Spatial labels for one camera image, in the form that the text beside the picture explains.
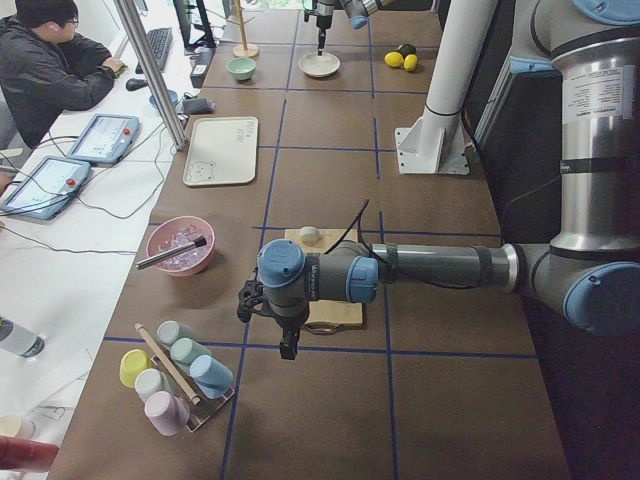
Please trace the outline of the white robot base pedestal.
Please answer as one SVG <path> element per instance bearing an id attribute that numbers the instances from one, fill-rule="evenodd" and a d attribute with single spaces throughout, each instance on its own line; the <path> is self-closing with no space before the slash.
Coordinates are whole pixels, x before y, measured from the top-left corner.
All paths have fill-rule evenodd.
<path id="1" fill-rule="evenodd" d="M 496 0 L 450 3 L 422 115 L 395 130 L 401 174 L 469 173 L 461 111 L 496 6 Z"/>

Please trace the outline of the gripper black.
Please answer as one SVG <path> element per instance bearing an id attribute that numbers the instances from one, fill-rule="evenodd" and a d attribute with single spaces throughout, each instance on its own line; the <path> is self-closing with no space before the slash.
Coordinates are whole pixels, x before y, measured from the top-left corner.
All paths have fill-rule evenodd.
<path id="1" fill-rule="evenodd" d="M 317 41 L 317 54 L 322 55 L 325 48 L 326 42 L 326 30 L 330 29 L 332 26 L 332 16 L 331 15 L 318 15 L 316 17 L 316 27 L 318 30 L 318 41 Z"/>
<path id="2" fill-rule="evenodd" d="M 279 343 L 280 357 L 295 360 L 298 353 L 300 328 L 310 315 L 306 300 L 293 307 L 276 307 L 265 293 L 264 285 L 258 280 L 247 280 L 238 292 L 237 318 L 248 323 L 253 315 L 273 319 L 282 329 Z"/>

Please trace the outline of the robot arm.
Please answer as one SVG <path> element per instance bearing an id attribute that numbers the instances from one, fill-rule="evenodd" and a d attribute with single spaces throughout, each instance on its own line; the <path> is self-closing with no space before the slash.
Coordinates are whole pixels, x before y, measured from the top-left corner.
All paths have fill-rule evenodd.
<path id="1" fill-rule="evenodd" d="M 261 248 L 237 315 L 273 319 L 292 360 L 315 301 L 367 304 L 382 284 L 410 280 L 465 290 L 501 287 L 598 336 L 639 328 L 639 5 L 519 1 L 513 74 L 561 78 L 561 156 L 550 180 L 504 203 L 501 226 L 530 243 L 497 248 L 336 240 L 317 253 L 276 239 Z"/>
<path id="2" fill-rule="evenodd" d="M 318 30 L 317 55 L 322 56 L 325 51 L 327 32 L 332 27 L 333 14 L 337 4 L 348 17 L 353 29 L 360 29 L 368 23 L 368 18 L 375 12 L 388 7 L 392 0 L 312 0 L 310 4 L 302 2 L 304 21 L 315 18 Z"/>

